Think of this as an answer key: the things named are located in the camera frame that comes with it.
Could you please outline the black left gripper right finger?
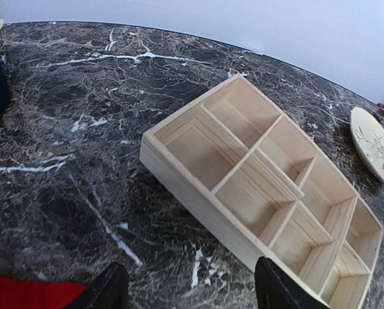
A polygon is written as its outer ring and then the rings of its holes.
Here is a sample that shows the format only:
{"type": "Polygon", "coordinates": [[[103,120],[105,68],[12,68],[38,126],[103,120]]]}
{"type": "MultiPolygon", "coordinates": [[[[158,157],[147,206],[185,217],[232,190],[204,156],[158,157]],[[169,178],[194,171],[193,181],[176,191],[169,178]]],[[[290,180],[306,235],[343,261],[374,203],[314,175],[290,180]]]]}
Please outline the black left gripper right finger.
{"type": "Polygon", "coordinates": [[[259,257],[254,271],[258,308],[327,309],[287,275],[272,259],[259,257]]]}

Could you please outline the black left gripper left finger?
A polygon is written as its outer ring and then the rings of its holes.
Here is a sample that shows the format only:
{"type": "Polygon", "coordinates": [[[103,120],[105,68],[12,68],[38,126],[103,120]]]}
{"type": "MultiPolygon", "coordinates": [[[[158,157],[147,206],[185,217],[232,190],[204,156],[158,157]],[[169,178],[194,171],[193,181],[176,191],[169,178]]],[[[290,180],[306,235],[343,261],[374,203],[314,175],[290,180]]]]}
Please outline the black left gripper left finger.
{"type": "Polygon", "coordinates": [[[64,308],[125,309],[128,307],[128,286],[126,267],[118,262],[113,262],[64,308]]]}

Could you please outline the plain red sock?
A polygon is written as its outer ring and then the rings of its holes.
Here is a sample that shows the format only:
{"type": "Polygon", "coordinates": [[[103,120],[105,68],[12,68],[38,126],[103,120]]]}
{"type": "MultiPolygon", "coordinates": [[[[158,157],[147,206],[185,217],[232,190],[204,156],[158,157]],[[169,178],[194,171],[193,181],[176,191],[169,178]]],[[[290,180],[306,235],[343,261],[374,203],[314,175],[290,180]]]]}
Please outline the plain red sock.
{"type": "Polygon", "coordinates": [[[0,308],[63,308],[85,289],[76,283],[26,282],[0,277],[0,308]]]}

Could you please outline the wooden compartment tray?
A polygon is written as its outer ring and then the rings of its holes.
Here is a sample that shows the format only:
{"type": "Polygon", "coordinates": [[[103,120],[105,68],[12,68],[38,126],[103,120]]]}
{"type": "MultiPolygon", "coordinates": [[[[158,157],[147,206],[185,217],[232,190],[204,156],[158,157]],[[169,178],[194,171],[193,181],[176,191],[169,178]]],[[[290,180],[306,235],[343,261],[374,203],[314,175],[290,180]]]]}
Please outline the wooden compartment tray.
{"type": "Polygon", "coordinates": [[[330,158],[236,74],[143,134],[140,161],[247,268],[271,259],[330,308],[361,308],[383,227],[330,158]]]}

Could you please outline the cream painted ceramic plate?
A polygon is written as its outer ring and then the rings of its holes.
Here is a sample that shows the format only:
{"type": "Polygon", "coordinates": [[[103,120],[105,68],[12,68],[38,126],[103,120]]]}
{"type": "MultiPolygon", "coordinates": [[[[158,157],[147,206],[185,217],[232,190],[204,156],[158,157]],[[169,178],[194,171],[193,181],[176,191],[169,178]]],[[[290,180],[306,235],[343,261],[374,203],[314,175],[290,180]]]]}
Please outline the cream painted ceramic plate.
{"type": "Polygon", "coordinates": [[[384,183],[384,128],[367,110],[355,106],[350,131],[361,161],[384,183]]]}

